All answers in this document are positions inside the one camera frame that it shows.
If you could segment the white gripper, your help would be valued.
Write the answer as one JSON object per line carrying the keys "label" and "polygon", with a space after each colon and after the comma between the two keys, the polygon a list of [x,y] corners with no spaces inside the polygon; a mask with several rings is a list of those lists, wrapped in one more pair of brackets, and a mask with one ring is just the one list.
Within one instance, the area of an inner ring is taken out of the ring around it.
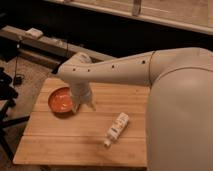
{"label": "white gripper", "polygon": [[70,85],[70,91],[74,102],[72,108],[74,114],[78,112],[82,103],[87,104],[93,111],[96,111],[96,107],[92,101],[92,91],[88,83],[73,83]]}

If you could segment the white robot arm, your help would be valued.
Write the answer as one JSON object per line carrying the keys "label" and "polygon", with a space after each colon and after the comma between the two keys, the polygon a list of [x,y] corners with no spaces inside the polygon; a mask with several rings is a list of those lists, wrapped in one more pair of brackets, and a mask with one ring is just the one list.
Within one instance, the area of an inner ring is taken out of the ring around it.
{"label": "white robot arm", "polygon": [[75,105],[92,101],[91,82],[148,86],[148,171],[213,171],[213,52],[157,50],[94,63],[79,52],[59,66]]}

